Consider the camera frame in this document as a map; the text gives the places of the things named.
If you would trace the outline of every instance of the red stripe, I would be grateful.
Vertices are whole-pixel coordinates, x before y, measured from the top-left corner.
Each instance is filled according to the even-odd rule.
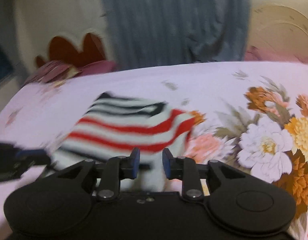
[[[98,137],[98,136],[88,135],[88,134],[81,133],[81,132],[72,132],[68,135],[68,138],[87,141],[87,142],[98,144],[100,146],[111,147],[111,148],[114,148],[115,150],[131,151],[134,147],[138,147],[141,151],[148,151],[148,152],[156,153],[156,152],[162,151],[164,148],[171,145],[175,141],[175,139],[177,137],[179,137],[182,133],[190,131],[190,129],[193,127],[193,125],[194,125],[194,118],[191,118],[189,120],[182,122],[179,125],[174,137],[169,142],[164,142],[164,143],[160,143],[160,144],[153,144],[153,145],[121,144],[121,143],[108,141],[108,140],[101,138],[101,137]]]
[[[78,123],[92,124],[92,125],[101,126],[101,127],[115,130],[115,131],[126,132],[126,133],[133,132],[133,133],[141,133],[141,134],[157,134],[157,133],[163,133],[163,132],[169,131],[173,125],[174,119],[178,115],[183,114],[183,113],[185,112],[178,110],[178,109],[173,109],[169,119],[153,127],[115,126],[115,125],[106,124],[92,117],[83,117],[81,118],[81,120],[78,121]]]

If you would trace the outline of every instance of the red and white striped cloth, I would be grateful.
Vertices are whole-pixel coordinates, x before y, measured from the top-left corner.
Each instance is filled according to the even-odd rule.
[[[134,181],[122,181],[122,188],[137,183],[142,190],[161,191],[165,184],[162,150],[167,147],[174,156],[182,155],[193,126],[192,115],[165,102],[103,93],[53,154],[53,160],[57,168],[86,158],[106,162],[114,156],[128,156],[138,147],[140,164],[148,169],[141,169]]]

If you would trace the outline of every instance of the black stripe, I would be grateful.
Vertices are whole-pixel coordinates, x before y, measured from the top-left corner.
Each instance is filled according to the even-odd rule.
[[[84,157],[84,158],[93,159],[93,160],[96,160],[96,161],[101,162],[101,163],[106,163],[108,161],[108,159],[91,156],[89,154],[86,154],[86,153],[83,153],[83,152],[80,152],[80,151],[77,151],[77,150],[69,150],[64,146],[59,147],[58,150],[61,150],[63,152],[67,152],[67,153],[70,153],[70,154],[73,154],[73,155],[78,155],[78,156],[81,156],[81,157]],[[151,170],[151,165],[148,164],[148,163],[140,163],[139,169],[144,170],[144,171],[148,171],[148,170]]]
[[[132,100],[139,100],[138,98],[120,98],[120,97],[114,97],[112,96],[109,92],[105,92],[103,94],[101,94],[96,100],[99,99],[118,99],[118,100],[124,100],[124,101],[132,101]]]
[[[161,104],[165,105],[165,103],[161,102],[161,103],[154,103],[154,104],[150,104],[150,105],[142,105],[142,106],[118,106],[118,105],[115,105],[114,103],[107,103],[107,102],[102,102],[102,103],[94,103],[91,105],[91,107],[93,106],[110,106],[110,107],[115,107],[115,108],[121,108],[121,109],[142,109],[142,108],[145,108],[145,107],[149,107],[149,106],[158,106],[160,107]]]
[[[88,114],[88,113],[100,113],[100,114],[107,114],[107,115],[114,115],[114,116],[146,115],[148,117],[152,117],[152,116],[155,116],[155,115],[161,113],[163,111],[163,109],[164,109],[165,104],[164,103],[158,103],[155,106],[156,106],[156,109],[154,109],[154,110],[152,110],[150,112],[139,111],[137,113],[113,113],[113,112],[105,111],[105,110],[92,109],[92,110],[87,111],[85,114]]]

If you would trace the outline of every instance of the pink pillow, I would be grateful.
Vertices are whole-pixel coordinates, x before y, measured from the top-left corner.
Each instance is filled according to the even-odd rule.
[[[27,78],[24,85],[33,82],[48,83],[62,80],[71,67],[73,67],[73,65],[67,64],[61,60],[52,60],[41,66],[34,74]]]
[[[258,49],[251,46],[245,53],[245,61],[280,61],[280,62],[301,62],[308,64],[307,57],[297,57],[296,55],[273,53],[266,49]]]
[[[80,71],[78,76],[109,73],[116,70],[116,63],[113,61],[102,60],[88,64],[82,68],[78,68],[78,70]]]

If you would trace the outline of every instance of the white headboard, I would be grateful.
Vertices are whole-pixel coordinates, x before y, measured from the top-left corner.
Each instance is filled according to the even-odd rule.
[[[280,5],[252,10],[248,48],[308,57],[308,18]]]

